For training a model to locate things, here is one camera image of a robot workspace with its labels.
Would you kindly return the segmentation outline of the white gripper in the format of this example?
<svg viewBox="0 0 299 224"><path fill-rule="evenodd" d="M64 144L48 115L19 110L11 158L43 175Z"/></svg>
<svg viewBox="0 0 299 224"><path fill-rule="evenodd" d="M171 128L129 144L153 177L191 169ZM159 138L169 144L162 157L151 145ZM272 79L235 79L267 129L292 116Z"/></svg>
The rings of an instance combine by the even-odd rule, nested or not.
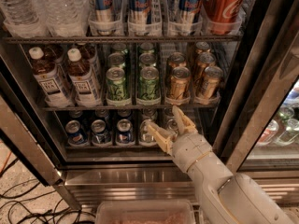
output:
<svg viewBox="0 0 299 224"><path fill-rule="evenodd" d="M178 125L178 133L181 135L174 144L174 133L152 121L147 121L146 127L163 152L170 154L172 148L171 156L174 164L186 173L196 160L212 150L212 146L203 135L196 133L195 124L178 106L172 107L172 113Z"/></svg>

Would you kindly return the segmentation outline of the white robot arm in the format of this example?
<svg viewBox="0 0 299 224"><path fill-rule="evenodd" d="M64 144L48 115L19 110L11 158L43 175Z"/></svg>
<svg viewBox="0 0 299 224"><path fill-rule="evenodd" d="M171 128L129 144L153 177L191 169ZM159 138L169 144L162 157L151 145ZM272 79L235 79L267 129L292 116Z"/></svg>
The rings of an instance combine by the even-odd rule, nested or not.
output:
<svg viewBox="0 0 299 224"><path fill-rule="evenodd" d="M196 200L211 224L293 224L253 179L227 168L179 107L173 106L172 113L178 133L152 121L146 123L147 129L161 150L191 179Z"/></svg>

